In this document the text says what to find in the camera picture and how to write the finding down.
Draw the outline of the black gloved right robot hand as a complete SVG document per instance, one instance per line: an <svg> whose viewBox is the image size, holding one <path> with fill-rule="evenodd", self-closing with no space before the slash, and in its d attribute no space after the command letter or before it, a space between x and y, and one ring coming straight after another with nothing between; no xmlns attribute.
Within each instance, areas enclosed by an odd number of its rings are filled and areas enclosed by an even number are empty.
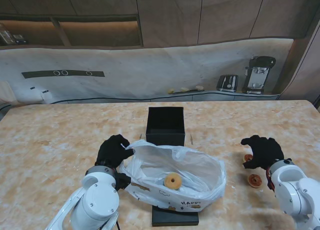
<svg viewBox="0 0 320 230"><path fill-rule="evenodd" d="M253 135L242 139L241 144L250 146L252 150L252 159L243 163L245 169L262 168L267 170L277 161L285 159L281 146L274 138Z"/></svg>

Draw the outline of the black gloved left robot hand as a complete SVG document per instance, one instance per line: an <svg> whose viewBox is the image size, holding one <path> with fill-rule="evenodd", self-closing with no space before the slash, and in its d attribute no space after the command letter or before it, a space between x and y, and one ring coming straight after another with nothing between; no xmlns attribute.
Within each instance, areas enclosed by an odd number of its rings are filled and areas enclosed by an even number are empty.
<svg viewBox="0 0 320 230"><path fill-rule="evenodd" d="M123 160L135 153L134 149L127 149L129 145L130 142L121 134L112 135L100 146L94 165L116 169Z"/></svg>

